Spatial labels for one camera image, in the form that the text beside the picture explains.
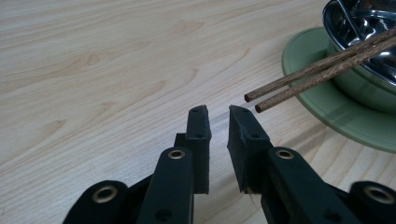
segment wooden table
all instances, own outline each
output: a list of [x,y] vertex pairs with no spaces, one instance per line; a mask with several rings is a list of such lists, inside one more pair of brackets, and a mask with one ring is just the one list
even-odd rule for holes
[[[243,94],[283,76],[283,48],[321,25],[326,3],[2,1],[1,222],[62,223],[89,186],[135,184],[185,132],[189,109],[207,105],[210,194],[195,197],[194,222],[264,223],[260,196],[237,187],[228,106],[254,110]],[[297,99],[255,115],[328,183],[396,189],[395,155],[348,140]]]

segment green plate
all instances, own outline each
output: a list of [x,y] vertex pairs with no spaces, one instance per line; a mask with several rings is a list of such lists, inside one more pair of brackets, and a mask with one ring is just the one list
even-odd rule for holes
[[[297,34],[282,56],[285,76],[326,56],[329,37],[324,28]],[[396,116],[361,105],[328,81],[298,96],[300,102],[323,123],[368,147],[396,153]]]

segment bowl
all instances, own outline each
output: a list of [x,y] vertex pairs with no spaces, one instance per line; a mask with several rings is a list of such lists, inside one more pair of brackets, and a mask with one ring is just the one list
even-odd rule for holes
[[[396,26],[393,12],[354,8],[351,15],[364,39]],[[331,38],[328,55],[360,42],[336,1],[331,1],[323,9],[323,25]],[[396,48],[355,66],[333,81],[353,100],[374,110],[396,114]]]

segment table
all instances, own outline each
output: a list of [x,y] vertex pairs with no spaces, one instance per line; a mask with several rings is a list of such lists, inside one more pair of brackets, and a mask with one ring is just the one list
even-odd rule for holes
[[[150,175],[207,105],[210,194],[194,223],[265,223],[239,193],[227,150],[229,105],[282,77],[298,32],[327,1],[53,0],[0,3],[0,220],[62,223],[89,186]],[[349,140],[296,99],[254,112],[276,146],[299,151],[328,183],[396,189],[396,156]]]

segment brown chopstick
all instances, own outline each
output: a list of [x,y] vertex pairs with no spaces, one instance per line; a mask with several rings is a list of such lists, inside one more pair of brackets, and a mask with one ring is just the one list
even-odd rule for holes
[[363,48],[361,46],[359,46],[359,47],[353,48],[352,53],[349,53],[349,52],[345,53],[345,55],[348,55],[347,57],[343,56],[341,53],[338,53],[335,55],[335,59],[333,56],[330,56],[329,57],[330,59],[329,58],[324,59],[324,60],[326,60],[325,65],[323,65],[323,63],[321,63],[324,60],[321,60],[318,63],[314,63],[317,66],[319,64],[320,69],[309,66],[310,68],[308,68],[308,69],[305,68],[302,70],[302,71],[305,71],[305,73],[301,74],[301,71],[297,72],[297,73],[299,73],[298,77],[306,77],[307,75],[310,75],[312,73],[312,71],[319,71],[323,68],[329,67],[328,64],[333,64],[333,66],[322,71],[318,75],[315,75],[315,76],[309,78],[308,80],[306,80],[296,86],[293,86],[285,91],[282,91],[282,92],[274,95],[273,97],[270,97],[269,99],[257,104],[255,106],[257,112],[260,113],[274,105],[277,105],[283,101],[286,101],[289,98],[291,98],[303,91],[306,91],[306,90],[308,90],[322,82],[325,82],[325,81],[331,79],[332,77],[335,77],[341,73],[344,73],[348,69],[351,69],[352,67],[354,67],[360,63],[363,63],[363,62],[369,60],[370,58],[373,58],[375,55],[381,53],[382,51],[385,51],[387,49],[395,47],[396,46],[396,29],[386,31],[386,32],[378,35],[377,38],[375,39],[375,41],[369,41],[369,40],[363,41],[358,44],[358,45],[363,45],[364,46]]
[[[348,67],[348,69],[350,69],[353,66],[363,63],[364,61],[374,57],[376,54],[379,54],[380,52],[396,45],[395,40],[393,38],[395,36],[396,36],[396,29],[388,30],[380,35],[376,35],[372,38],[369,38],[368,40],[360,42],[357,45],[354,45],[348,49],[345,49],[338,53],[335,53],[334,55],[332,55],[330,57],[327,57],[323,60],[313,63],[313,64],[307,66],[306,68],[299,70],[289,76],[282,77],[272,83],[269,83],[267,85],[264,85],[264,86],[258,88],[255,91],[251,91],[251,92],[245,94],[245,100],[247,102],[250,102],[250,101],[255,100],[261,96],[264,96],[265,94],[267,94],[269,92],[275,91],[279,88],[289,85],[290,83],[292,83],[300,78],[307,77],[307,76],[311,75],[312,73],[316,73],[318,71],[329,68],[329,67],[341,62],[343,65],[342,66],[337,65],[338,69],[329,70],[329,72],[331,72],[330,78],[335,77],[336,75],[345,72],[347,70],[345,67]],[[287,94],[287,95],[291,94],[290,97],[292,97],[298,93],[301,93],[302,91],[297,91],[294,94],[294,92],[287,90],[287,91],[283,91],[285,93],[281,92],[279,94]],[[287,100],[290,97],[285,98],[285,96],[282,96],[281,98],[278,98],[278,99],[285,98],[284,100]],[[264,109],[271,107],[271,106],[268,107],[268,104],[269,104],[268,101],[270,99],[265,101],[266,103],[262,102],[262,103],[256,105],[256,110],[258,112],[262,112]]]

